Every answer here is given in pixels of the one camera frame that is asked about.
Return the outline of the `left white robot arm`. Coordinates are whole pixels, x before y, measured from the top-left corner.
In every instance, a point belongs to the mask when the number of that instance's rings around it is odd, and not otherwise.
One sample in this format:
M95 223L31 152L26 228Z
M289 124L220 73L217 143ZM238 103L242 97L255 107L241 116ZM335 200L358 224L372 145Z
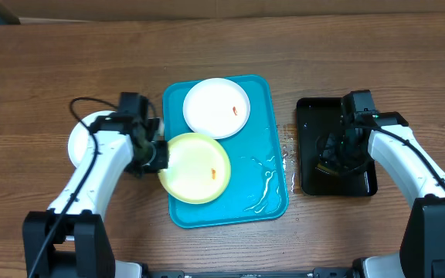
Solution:
M69 137L75 166L65 188L22 227L29 277L140 277L139 263L115 259L104 219L123 173L138 177L168 165L163 121L143 112L103 110L81 119Z

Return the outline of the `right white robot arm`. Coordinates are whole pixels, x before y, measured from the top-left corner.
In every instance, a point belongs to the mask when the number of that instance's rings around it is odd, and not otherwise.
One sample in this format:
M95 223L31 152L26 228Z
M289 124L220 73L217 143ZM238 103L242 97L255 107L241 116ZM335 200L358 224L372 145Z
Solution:
M445 277L445 172L397 112L354 112L315 141L320 171L358 174L373 161L402 192L411 213L399 251L354 261L346 277Z

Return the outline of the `yellow green sponge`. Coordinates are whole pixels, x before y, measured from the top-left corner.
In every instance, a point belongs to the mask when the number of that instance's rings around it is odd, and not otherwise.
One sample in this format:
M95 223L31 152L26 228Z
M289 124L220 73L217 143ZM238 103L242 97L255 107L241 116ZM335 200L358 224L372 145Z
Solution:
M327 175L333 175L333 176L339 176L339 173L335 171L334 169L328 168L326 165L323 164L317 164L316 169L324 172Z

